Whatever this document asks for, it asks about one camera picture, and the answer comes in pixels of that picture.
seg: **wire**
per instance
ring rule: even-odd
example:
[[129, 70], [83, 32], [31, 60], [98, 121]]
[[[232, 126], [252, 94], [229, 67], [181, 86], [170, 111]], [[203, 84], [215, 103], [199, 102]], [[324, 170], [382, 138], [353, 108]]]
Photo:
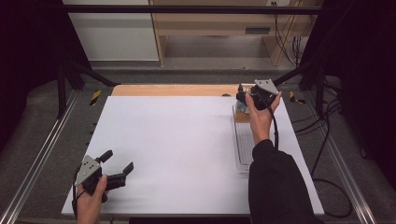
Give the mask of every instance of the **wire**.
[[316, 117], [316, 115], [309, 116], [309, 117], [306, 118], [306, 119], [297, 119], [297, 120], [295, 120], [295, 121], [292, 121], [291, 123], [297, 123], [297, 122], [301, 122], [301, 121], [306, 121], [306, 120], [312, 119], [312, 118], [314, 118], [314, 117]]
[[258, 94], [260, 96], [260, 98], [262, 99], [262, 102], [265, 104], [265, 106], [267, 107], [268, 111], [270, 112], [271, 116], [273, 117], [274, 120], [274, 136], [275, 136], [275, 143], [274, 143], [274, 147], [276, 150], [279, 149], [279, 132], [277, 131], [277, 124], [276, 124], [276, 119], [275, 119], [275, 115], [274, 115], [274, 110], [272, 109], [272, 107], [270, 105], [268, 105], [267, 103], [265, 103], [264, 99], [262, 98], [262, 96], [260, 94]]
[[283, 54], [286, 56], [286, 58], [288, 59], [288, 61], [290, 63], [294, 63], [293, 60], [291, 58], [288, 57], [288, 53], [286, 52], [286, 48], [285, 48], [285, 44], [286, 44], [286, 40], [283, 41], [282, 40], [282, 36], [277, 28], [277, 14], [274, 14], [274, 18], [275, 18], [275, 40], [277, 45], [280, 47], [280, 50], [283, 52]]
[[[334, 113], [335, 111], [337, 111], [337, 110], [339, 110], [339, 109], [340, 109], [340, 104], [333, 105], [332, 107], [329, 108], [329, 111], [327, 111], [326, 116], [330, 116], [332, 113]], [[308, 130], [309, 128], [313, 127], [316, 123], [318, 123], [318, 122], [321, 121], [321, 120], [323, 121], [323, 119], [317, 119], [317, 120], [315, 120], [312, 124], [308, 125], [307, 127], [302, 128], [302, 129], [297, 130], [297, 131], [294, 131], [294, 132], [295, 132], [295, 133], [300, 133], [300, 132], [303, 132], [303, 131], [305, 131], [305, 130]], [[321, 126], [323, 126], [324, 123], [326, 123], [326, 121], [324, 121], [323, 123], [321, 123], [321, 124], [320, 124], [317, 128], [315, 128], [314, 130], [311, 130], [311, 131], [309, 131], [309, 132], [307, 132], [307, 133], [300, 133], [300, 134], [296, 134], [296, 135], [299, 135], [299, 136], [300, 136], [300, 135], [312, 133], [313, 131], [315, 131], [315, 130], [319, 129]]]
[[[302, 3], [302, 1], [300, 0], [298, 3], [298, 6], [300, 6]], [[292, 40], [292, 51], [293, 51], [293, 56], [295, 58], [295, 63], [296, 66], [300, 65], [299, 60], [301, 58], [303, 58], [304, 55], [304, 51], [300, 50], [301, 48], [301, 42], [303, 40], [303, 38], [308, 34], [308, 32], [310, 32], [312, 30], [312, 28], [314, 27], [316, 18], [313, 15], [308, 15], [310, 22], [308, 24], [308, 26], [305, 27], [303, 33], [300, 36], [294, 36], [293, 40]]]
[[317, 129], [321, 128], [325, 123], [326, 123], [326, 121], [323, 120], [323, 122], [318, 127], [316, 127], [315, 129], [312, 129], [312, 130], [310, 130], [310, 131], [308, 131], [306, 133], [298, 133], [298, 134], [296, 134], [296, 136], [302, 136], [302, 135], [306, 135], [306, 134], [312, 133], [312, 132], [316, 131]]
[[290, 44], [288, 44], [288, 48], [287, 48], [286, 52], [288, 53], [288, 57], [291, 59], [289, 51], [290, 51]]
[[81, 168], [81, 164], [76, 168], [76, 171], [75, 171], [75, 173], [74, 173], [74, 175], [73, 175], [73, 183], [72, 183], [72, 187], [73, 187], [73, 201], [72, 201], [72, 206], [73, 206], [73, 212], [74, 212], [74, 214], [75, 214], [75, 217], [76, 217], [76, 219], [77, 219], [77, 215], [78, 215], [78, 209], [77, 209], [77, 199], [79, 198], [79, 196], [81, 196], [81, 194], [79, 194], [78, 195], [78, 197], [76, 196], [76, 186], [75, 186], [75, 183], [76, 183], [76, 179], [77, 179], [77, 175], [78, 175], [78, 172], [79, 172], [79, 169]]
[[341, 92], [341, 89], [338, 87], [335, 87], [332, 83], [330, 83], [326, 78], [324, 78], [324, 83], [325, 83], [325, 87], [332, 89], [333, 91], [335, 91], [337, 94], [339, 92]]
[[332, 91], [329, 91], [329, 90], [327, 90], [327, 89], [324, 89], [326, 92], [328, 92], [330, 95], [332, 95], [332, 96], [337, 96], [337, 93], [334, 93], [334, 92], [332, 92]]
[[348, 201], [349, 207], [348, 207], [348, 211], [345, 214], [343, 214], [343, 215], [335, 215], [335, 214], [327, 212], [326, 210], [323, 209], [324, 210], [324, 214], [326, 214], [326, 215], [328, 215], [330, 217], [338, 217], [338, 218], [349, 217], [350, 214], [352, 214], [352, 202], [349, 200], [349, 197], [347, 196], [347, 193], [340, 186], [334, 184], [332, 181], [321, 179], [321, 178], [312, 178], [312, 180], [314, 182], [324, 182], [324, 183], [327, 183], [327, 184], [335, 186], [337, 189], [339, 189], [346, 196], [346, 199]]
[[329, 138], [329, 134], [330, 134], [330, 119], [329, 119], [329, 117], [330, 117], [331, 108], [337, 106], [337, 105], [333, 105], [332, 107], [330, 107], [330, 105], [331, 105], [332, 103], [336, 102], [336, 101], [338, 101], [338, 99], [335, 99], [335, 100], [333, 100], [333, 101], [331, 101], [330, 103], [327, 104], [326, 116], [325, 116], [325, 117], [326, 117], [326, 124], [327, 124], [327, 132], [326, 132], [326, 135], [325, 135], [324, 140], [323, 140], [323, 142], [322, 142], [322, 145], [321, 145], [321, 147], [320, 147], [320, 150], [319, 150], [319, 153], [318, 153], [318, 155], [317, 155], [317, 158], [315, 159], [315, 163], [314, 163], [314, 166], [313, 166], [312, 171], [311, 171], [310, 174], [311, 174], [311, 177], [312, 177], [312, 180], [313, 180], [313, 181], [321, 181], [321, 182], [324, 182], [324, 183], [333, 185], [333, 186], [335, 186], [336, 188], [338, 188], [338, 189], [346, 196], [346, 199], [347, 199], [347, 201], [348, 201], [349, 207], [348, 207], [348, 211], [347, 211], [345, 214], [343, 214], [343, 215], [335, 215], [335, 214], [329, 213], [329, 212], [327, 212], [327, 211], [324, 211], [324, 213], [325, 213], [326, 215], [330, 216], [330, 217], [343, 218], [343, 217], [349, 217], [350, 214], [352, 213], [352, 202], [350, 201], [350, 199], [349, 199], [349, 197], [347, 196], [347, 194], [345, 193], [345, 191], [344, 191], [343, 189], [341, 189], [341, 187], [339, 187], [338, 185], [334, 184], [332, 181], [325, 180], [325, 179], [320, 179], [320, 178], [313, 178], [314, 172], [315, 172], [315, 170], [316, 170], [316, 168], [317, 168], [317, 165], [318, 165], [318, 161], [319, 161], [320, 156], [321, 156], [321, 154], [322, 154], [322, 152], [323, 152], [323, 149], [324, 149], [324, 146], [325, 146], [325, 144], [326, 144], [326, 142], [327, 142], [327, 139]]

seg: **black curtain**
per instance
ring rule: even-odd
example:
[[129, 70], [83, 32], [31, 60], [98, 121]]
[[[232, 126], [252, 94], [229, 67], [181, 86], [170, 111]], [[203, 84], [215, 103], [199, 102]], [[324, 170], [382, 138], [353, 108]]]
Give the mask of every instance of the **black curtain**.
[[62, 0], [0, 2], [1, 150], [18, 124], [31, 89], [55, 80], [61, 62], [91, 66], [67, 13], [41, 9], [43, 4], [60, 5]]
[[[314, 55], [335, 19], [318, 18], [303, 62]], [[396, 189], [395, 25], [396, 1], [356, 0], [337, 26], [321, 65], [325, 75], [341, 79], [341, 103], [361, 148]], [[312, 84], [315, 80], [316, 74], [308, 74], [302, 81]]]

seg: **metal bracket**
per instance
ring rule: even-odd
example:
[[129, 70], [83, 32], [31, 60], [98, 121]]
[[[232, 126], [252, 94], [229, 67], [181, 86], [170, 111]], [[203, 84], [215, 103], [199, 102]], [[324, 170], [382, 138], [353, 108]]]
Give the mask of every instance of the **metal bracket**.
[[75, 187], [80, 185], [84, 180], [89, 178], [93, 173], [95, 173], [100, 168], [100, 163], [91, 158], [90, 156], [85, 156], [81, 163], [81, 168], [79, 169]]
[[276, 89], [276, 86], [274, 85], [274, 82], [271, 79], [268, 80], [254, 80], [254, 82], [256, 83], [256, 85], [265, 91], [269, 91], [274, 95], [278, 95], [279, 92]]

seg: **person's arm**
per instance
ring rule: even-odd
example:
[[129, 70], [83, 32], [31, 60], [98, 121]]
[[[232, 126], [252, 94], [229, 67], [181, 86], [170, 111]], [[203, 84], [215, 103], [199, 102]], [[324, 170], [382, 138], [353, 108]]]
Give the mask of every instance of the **person's arm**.
[[[280, 94], [271, 105], [273, 111], [279, 105]], [[247, 106], [256, 144], [248, 182], [253, 224], [322, 223], [314, 216], [305, 182], [293, 157], [276, 150], [269, 139], [271, 114], [267, 109], [257, 110], [248, 94]]]
[[91, 196], [85, 192], [82, 185], [78, 186], [78, 219], [77, 224], [96, 224], [100, 223], [100, 210], [102, 208], [102, 195], [107, 186], [107, 176], [102, 175], [95, 192]]

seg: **gray floor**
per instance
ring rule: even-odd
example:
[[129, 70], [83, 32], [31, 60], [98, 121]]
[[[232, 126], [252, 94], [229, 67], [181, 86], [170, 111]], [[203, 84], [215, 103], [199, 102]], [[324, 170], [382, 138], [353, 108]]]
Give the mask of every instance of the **gray floor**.
[[[239, 83], [251, 82], [255, 78], [275, 79], [292, 69], [287, 60], [279, 67], [273, 67], [259, 38], [230, 38], [209, 36], [202, 38], [175, 37], [171, 39], [165, 66], [155, 63], [137, 63], [134, 69], [130, 63], [96, 63], [98, 72], [113, 81], [121, 83]], [[95, 80], [87, 81], [78, 98], [70, 118], [64, 125], [57, 142], [49, 154], [31, 193], [19, 213], [20, 223], [58, 223], [72, 220], [61, 214], [66, 191], [70, 188], [75, 167], [81, 161], [94, 132], [106, 97], [112, 88]], [[294, 91], [297, 99], [306, 100], [311, 92], [299, 92], [296, 86], [299, 78], [288, 81], [280, 87], [295, 130], [310, 124], [314, 119], [308, 104], [292, 103], [289, 93]], [[96, 105], [90, 105], [93, 93], [102, 93]], [[334, 97], [326, 93], [330, 102]], [[28, 105], [21, 122], [0, 154], [0, 211], [3, 213], [35, 161], [57, 115], [56, 82], [38, 87], [28, 96]], [[361, 157], [356, 142], [345, 118], [334, 113], [331, 116], [331, 134], [347, 165], [356, 179], [361, 192], [370, 206], [377, 223], [396, 223], [396, 193], [382, 176], [374, 161]], [[298, 135], [298, 141], [309, 169], [313, 166], [322, 142], [319, 131]], [[325, 178], [342, 186], [332, 159], [325, 148], [315, 172], [316, 178]], [[326, 211], [343, 214], [347, 201], [339, 190], [317, 183], [318, 194]], [[326, 223], [360, 223], [355, 211], [346, 218], [320, 217]]]

